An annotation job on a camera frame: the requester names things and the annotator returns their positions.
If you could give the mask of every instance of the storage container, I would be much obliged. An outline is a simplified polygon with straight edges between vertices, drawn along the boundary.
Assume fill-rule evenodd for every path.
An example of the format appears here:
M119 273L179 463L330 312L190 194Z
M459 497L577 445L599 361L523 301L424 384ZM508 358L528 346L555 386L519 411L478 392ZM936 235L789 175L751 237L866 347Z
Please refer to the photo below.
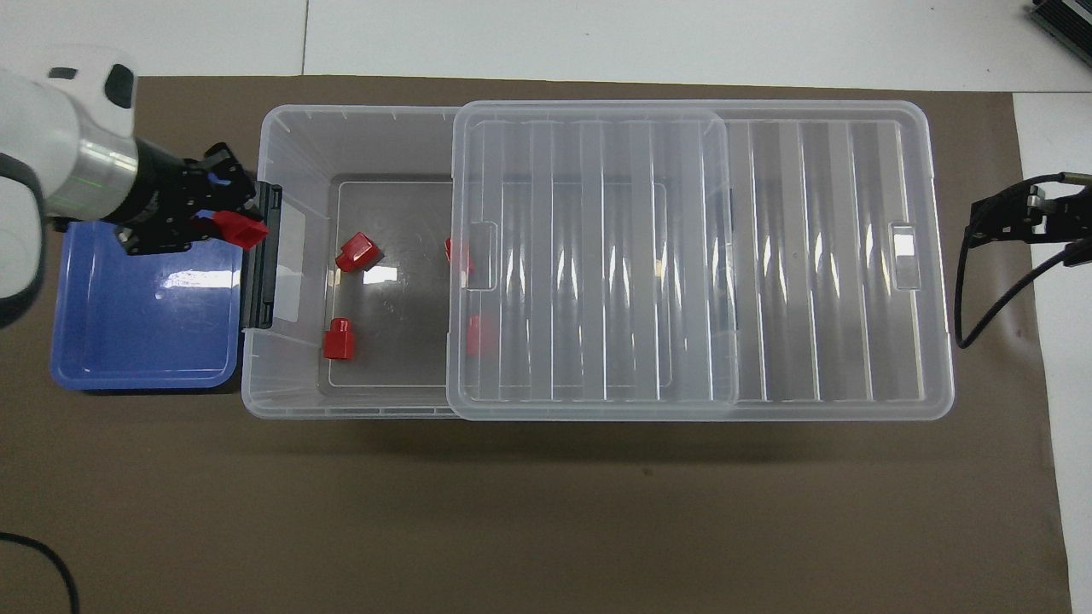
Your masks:
M245 330L256 415L951 406L928 128L909 103L286 106L258 170L281 191L269 328ZM383 259L345 273L334 257L357 232ZM352 361L322 357L335 317Z

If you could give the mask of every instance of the brown paper surface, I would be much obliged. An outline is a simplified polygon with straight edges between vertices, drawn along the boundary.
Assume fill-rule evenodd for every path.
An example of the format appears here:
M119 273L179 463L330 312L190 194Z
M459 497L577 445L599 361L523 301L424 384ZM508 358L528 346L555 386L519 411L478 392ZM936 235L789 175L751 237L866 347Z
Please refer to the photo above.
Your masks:
M287 103L697 97L919 105L949 296L970 203L1020 179L1011 96L989 93L154 78L136 133L252 167ZM1069 611L1031 292L957 351L931 423L264 422L237 392L54 383L49 241L38 304L0 331L0 531L57 550L84 612ZM1029 269L1024 246L986 249L969 316ZM63 607L48 563L0 544L0 611Z

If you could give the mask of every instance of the transparent lid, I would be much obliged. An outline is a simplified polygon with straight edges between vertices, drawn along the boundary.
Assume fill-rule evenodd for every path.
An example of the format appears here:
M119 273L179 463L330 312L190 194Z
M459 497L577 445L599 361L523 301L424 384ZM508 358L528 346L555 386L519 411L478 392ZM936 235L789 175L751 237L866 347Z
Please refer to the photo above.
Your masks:
M928 127L909 103L473 103L453 179L463 417L951 406Z
M721 118L654 103L474 103L454 130L452 409L480 420L731 409Z

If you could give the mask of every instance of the red cube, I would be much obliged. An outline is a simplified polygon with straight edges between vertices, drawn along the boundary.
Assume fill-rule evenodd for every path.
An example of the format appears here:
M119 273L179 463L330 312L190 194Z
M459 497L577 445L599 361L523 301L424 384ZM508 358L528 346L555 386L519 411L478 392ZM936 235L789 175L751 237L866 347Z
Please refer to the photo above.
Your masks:
M330 320L330 330L322 341L322 356L331 361L352 361L356 340L353 338L352 323L348 318Z
M346 273L355 271L357 269L368 269L379 259L383 257L383 253L379 251L376 244L371 241L364 233L357 233L353 235L345 245L342 246L341 253L334 258L334 263L337 268Z

